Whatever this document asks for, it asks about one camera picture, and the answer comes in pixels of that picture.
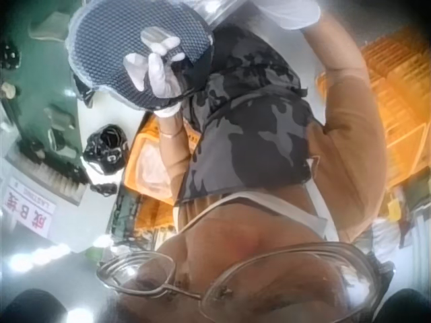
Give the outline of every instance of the hand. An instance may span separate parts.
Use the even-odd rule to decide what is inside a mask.
[[[136,53],[127,55],[123,63],[129,77],[135,87],[142,92],[145,90],[144,79],[146,73],[148,73],[150,86],[156,97],[167,99],[180,96],[182,93],[180,83],[172,71],[170,63],[165,65],[162,59],[170,50],[180,45],[180,38],[166,35],[167,38],[160,42],[151,42],[146,36],[146,32],[143,32],[141,38],[153,53],[148,58]],[[184,58],[185,54],[180,52],[174,55],[170,62],[181,61]],[[154,113],[159,117],[168,118],[175,115],[180,110],[180,107],[181,103],[179,102],[175,106],[155,111]]]
[[[251,0],[264,15],[286,30],[309,27],[318,22],[321,8],[315,0]]]

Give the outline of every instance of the bracelet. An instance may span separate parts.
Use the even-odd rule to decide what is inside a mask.
[[[183,129],[184,129],[184,125],[182,124],[180,130],[178,130],[178,132],[175,133],[174,135],[168,135],[167,133],[163,133],[162,131],[159,131],[159,135],[166,137],[166,138],[169,138],[169,139],[172,139],[172,138],[175,138],[176,136],[178,136],[181,133],[181,131],[183,131]]]

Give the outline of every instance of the eyeglass frame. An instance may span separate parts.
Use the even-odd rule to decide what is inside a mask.
[[[383,284],[382,284],[382,281],[380,279],[380,271],[377,268],[377,265],[374,262],[370,261],[368,259],[367,255],[362,253],[355,246],[353,246],[351,244],[346,244],[343,242],[317,242],[317,243],[308,243],[308,244],[298,244],[295,246],[277,248],[277,249],[274,249],[270,252],[260,254],[258,256],[254,256],[252,258],[243,260],[241,262],[233,264],[231,267],[226,269],[222,274],[220,274],[216,279],[214,279],[212,284],[210,284],[210,286],[205,290],[205,292],[203,294],[185,291],[185,290],[183,290],[177,286],[174,286],[172,283],[169,283],[173,280],[173,278],[175,276],[176,262],[171,257],[169,257],[165,254],[160,254],[159,252],[154,252],[154,251],[132,252],[132,253],[126,254],[126,255],[115,256],[113,259],[109,260],[108,262],[100,263],[100,266],[98,267],[98,269],[96,271],[96,275],[97,275],[97,278],[104,284],[105,287],[112,289],[112,290],[116,291],[117,293],[122,293],[122,294],[129,295],[129,296],[159,298],[159,297],[162,297],[163,295],[166,295],[169,292],[173,292],[173,293],[177,293],[179,295],[183,295],[183,296],[187,296],[189,298],[195,299],[199,302],[198,303],[199,311],[205,317],[207,317],[205,312],[202,310],[202,306],[201,306],[202,303],[205,302],[207,297],[209,297],[211,295],[211,292],[215,288],[219,288],[219,285],[222,281],[224,281],[232,273],[239,271],[242,267],[246,267],[250,263],[253,263],[253,262],[258,261],[258,260],[262,260],[264,258],[269,258],[272,256],[277,256],[277,255],[285,254],[285,253],[286,254],[293,254],[293,253],[300,253],[300,252],[320,252],[320,253],[326,252],[328,254],[331,254],[332,256],[334,256],[334,255],[337,256],[337,254],[334,253],[334,251],[336,249],[343,250],[344,252],[348,251],[349,253],[352,254],[353,257],[358,258],[360,260],[360,263],[362,265],[364,265],[364,267],[366,267],[366,270],[369,273],[369,277],[372,277],[373,286],[375,289],[374,295],[368,295],[366,300],[363,302],[363,304],[361,304],[355,310],[350,312],[348,314],[348,316],[334,321],[334,323],[337,323],[337,322],[343,322],[346,319],[349,319],[352,316],[355,316],[356,314],[362,312],[366,308],[375,308],[383,296],[383,294],[382,294]],[[130,258],[133,256],[139,256],[139,255],[145,255],[145,254],[154,255],[154,256],[161,256],[162,258],[169,260],[173,264],[173,268],[170,271],[170,273],[168,274],[165,282],[162,283],[157,289],[154,289],[153,291],[136,291],[136,290],[121,287],[119,285],[113,285],[107,281],[109,278],[113,278],[113,277],[106,278],[106,275],[109,274],[110,271],[106,271],[106,275],[104,274],[104,271],[106,270],[106,268],[108,266],[114,266],[114,265],[119,264],[119,263],[125,263],[126,261],[130,260]],[[340,257],[344,260],[347,260],[346,257],[342,257],[342,256],[338,256],[338,257]]]

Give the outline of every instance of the fluorescent light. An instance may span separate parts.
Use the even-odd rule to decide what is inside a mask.
[[[52,260],[47,249],[37,249],[32,253],[32,262],[38,266],[43,266]]]
[[[66,323],[93,323],[93,313],[85,308],[75,308],[67,313]]]
[[[12,256],[9,266],[13,271],[25,273],[33,268],[32,257],[29,254],[16,254]]]
[[[70,253],[70,248],[65,244],[59,244],[58,246],[52,246],[48,248],[48,253],[51,259],[59,259]]]
[[[218,8],[220,8],[220,2],[219,1],[210,1],[205,5],[205,10],[207,13],[215,13]]]
[[[100,236],[96,239],[96,241],[93,242],[93,246],[96,248],[107,248],[113,244],[113,240],[110,237],[109,234],[104,234],[103,236]]]
[[[59,250],[63,256],[71,253],[70,247],[66,244],[59,244]]]

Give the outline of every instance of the sign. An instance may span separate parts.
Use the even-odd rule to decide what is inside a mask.
[[[56,205],[11,178],[3,197],[3,209],[20,223],[47,238]]]

